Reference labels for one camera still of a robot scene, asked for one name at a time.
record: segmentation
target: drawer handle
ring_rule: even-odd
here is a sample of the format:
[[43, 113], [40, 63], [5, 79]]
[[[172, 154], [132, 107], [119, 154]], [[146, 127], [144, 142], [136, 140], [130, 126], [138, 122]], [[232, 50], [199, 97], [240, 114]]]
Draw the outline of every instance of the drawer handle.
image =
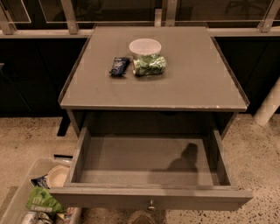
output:
[[157, 209], [154, 207], [153, 204], [154, 204], [154, 201], [150, 200], [150, 205], [147, 207], [147, 210], [152, 211], [152, 212], [156, 211]]

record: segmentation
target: concrete floor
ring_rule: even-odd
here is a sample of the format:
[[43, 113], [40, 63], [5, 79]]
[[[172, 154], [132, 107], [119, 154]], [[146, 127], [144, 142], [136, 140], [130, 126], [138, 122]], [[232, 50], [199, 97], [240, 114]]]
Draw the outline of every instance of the concrete floor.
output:
[[[0, 118], [0, 219], [36, 159], [74, 153], [72, 127], [58, 137], [59, 125], [60, 118]], [[223, 143], [237, 185], [254, 195], [238, 211], [84, 209], [80, 223], [129, 224], [143, 214], [157, 224], [280, 223], [280, 115], [265, 127], [238, 115]]]

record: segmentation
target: green item in box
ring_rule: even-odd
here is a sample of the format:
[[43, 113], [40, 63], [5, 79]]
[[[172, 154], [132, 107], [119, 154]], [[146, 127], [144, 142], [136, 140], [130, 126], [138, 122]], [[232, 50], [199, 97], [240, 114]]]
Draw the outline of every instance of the green item in box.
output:
[[136, 76], [162, 74], [165, 71], [165, 58], [158, 54], [144, 55], [133, 60], [133, 73]]
[[49, 191], [49, 189], [43, 187], [33, 187], [26, 202], [26, 207], [32, 211], [48, 214], [65, 212], [66, 209], [49, 193]]

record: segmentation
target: black wall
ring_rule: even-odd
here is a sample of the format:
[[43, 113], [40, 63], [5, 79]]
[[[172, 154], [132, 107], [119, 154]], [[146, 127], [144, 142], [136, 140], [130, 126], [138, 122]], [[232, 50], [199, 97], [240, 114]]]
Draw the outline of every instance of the black wall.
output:
[[247, 113], [254, 114], [280, 75], [280, 38], [216, 40], [250, 100]]
[[58, 97], [84, 38], [0, 39], [0, 116], [59, 116]]

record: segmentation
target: white pipe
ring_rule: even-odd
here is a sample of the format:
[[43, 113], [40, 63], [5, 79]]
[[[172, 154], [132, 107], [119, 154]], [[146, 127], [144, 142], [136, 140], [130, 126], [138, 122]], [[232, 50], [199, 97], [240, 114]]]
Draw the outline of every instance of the white pipe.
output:
[[260, 124], [266, 124], [274, 115], [280, 106], [280, 77], [276, 81], [274, 87], [270, 90], [268, 96], [263, 101], [261, 107], [254, 115], [255, 121]]

